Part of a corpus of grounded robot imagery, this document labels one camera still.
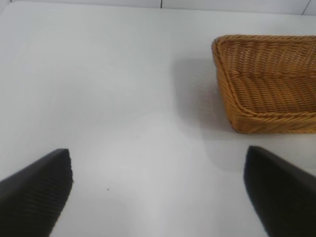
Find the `woven basket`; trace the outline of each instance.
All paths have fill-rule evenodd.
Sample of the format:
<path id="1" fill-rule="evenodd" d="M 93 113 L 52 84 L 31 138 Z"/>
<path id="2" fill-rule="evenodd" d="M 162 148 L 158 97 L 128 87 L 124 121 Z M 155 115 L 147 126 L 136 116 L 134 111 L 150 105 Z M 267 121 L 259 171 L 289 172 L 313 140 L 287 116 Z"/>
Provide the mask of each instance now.
<path id="1" fill-rule="evenodd" d="M 223 36 L 212 51 L 236 131 L 316 133 L 316 36 Z"/>

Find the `white table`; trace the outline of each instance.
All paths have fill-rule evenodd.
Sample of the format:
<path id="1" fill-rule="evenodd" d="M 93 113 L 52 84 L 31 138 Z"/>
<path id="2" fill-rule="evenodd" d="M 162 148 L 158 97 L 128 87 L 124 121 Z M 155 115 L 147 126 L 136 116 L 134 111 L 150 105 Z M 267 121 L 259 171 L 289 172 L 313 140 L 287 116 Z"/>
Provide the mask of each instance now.
<path id="1" fill-rule="evenodd" d="M 0 16 L 0 178 L 56 148 L 74 187 L 52 237 L 265 237 L 249 145 L 316 174 L 316 135 L 242 135 L 210 45 L 316 17 L 17 2 Z"/>

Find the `table surface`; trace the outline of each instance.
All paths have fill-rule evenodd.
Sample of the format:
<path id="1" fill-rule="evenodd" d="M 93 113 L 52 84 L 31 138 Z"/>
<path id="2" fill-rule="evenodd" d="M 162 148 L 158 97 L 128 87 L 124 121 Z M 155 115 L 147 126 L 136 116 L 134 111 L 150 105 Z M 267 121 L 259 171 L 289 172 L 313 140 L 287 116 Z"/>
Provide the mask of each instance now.
<path id="1" fill-rule="evenodd" d="M 225 34 L 315 34 L 316 17 L 16 2 L 0 32 L 0 178 L 71 152 L 52 237 L 266 237 L 248 146 L 316 174 L 316 135 L 231 129 L 210 49 Z"/>

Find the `basket rim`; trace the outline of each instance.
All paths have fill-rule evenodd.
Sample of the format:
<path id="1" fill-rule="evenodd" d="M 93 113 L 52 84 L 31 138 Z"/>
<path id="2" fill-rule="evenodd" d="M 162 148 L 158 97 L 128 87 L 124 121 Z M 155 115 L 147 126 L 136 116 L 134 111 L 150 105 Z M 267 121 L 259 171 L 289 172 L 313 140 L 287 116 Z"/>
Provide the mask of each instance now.
<path id="1" fill-rule="evenodd" d="M 243 105 L 241 105 L 237 94 L 235 93 L 235 90 L 232 86 L 231 79 L 229 77 L 227 69 L 223 66 L 223 58 L 221 57 L 221 52 L 218 49 L 218 46 L 224 42 L 227 41 L 267 41 L 267 42 L 315 42 L 316 36 L 269 36 L 269 35 L 224 35 L 217 37 L 213 43 L 212 43 L 212 52 L 213 52 L 213 61 L 215 63 L 215 66 L 218 69 L 222 70 L 225 75 L 225 80 L 227 81 L 229 85 L 230 93 L 232 94 L 232 97 L 234 99 L 234 106 L 242 113 L 239 114 L 240 117 L 247 117 L 252 118 L 256 120 L 256 118 L 259 121 L 270 121 L 271 118 L 274 119 L 274 121 L 292 121 L 295 120 L 298 121 L 299 118 L 304 119 L 304 121 L 315 121 L 316 118 L 316 112 L 288 112 L 288 113 L 279 113 L 279 112 L 254 112 L 252 110 L 249 110 L 245 108 Z"/>

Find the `wall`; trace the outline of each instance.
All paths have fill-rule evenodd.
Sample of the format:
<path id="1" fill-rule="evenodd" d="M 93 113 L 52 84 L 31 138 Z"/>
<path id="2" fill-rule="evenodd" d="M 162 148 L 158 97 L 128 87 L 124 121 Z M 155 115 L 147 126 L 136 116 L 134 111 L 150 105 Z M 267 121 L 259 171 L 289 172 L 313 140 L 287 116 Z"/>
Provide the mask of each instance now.
<path id="1" fill-rule="evenodd" d="M 308 3 L 309 0 L 163 0 L 163 8 L 301 15 Z"/>
<path id="2" fill-rule="evenodd" d="M 32 0 L 41 2 L 85 3 L 117 6 L 160 7 L 160 0 Z"/>
<path id="3" fill-rule="evenodd" d="M 316 15 L 316 0 L 32 0 L 118 6 Z M 9 0 L 0 0 L 0 11 Z"/>
<path id="4" fill-rule="evenodd" d="M 0 12 L 3 12 L 5 7 L 10 3 L 10 0 L 0 0 Z"/>

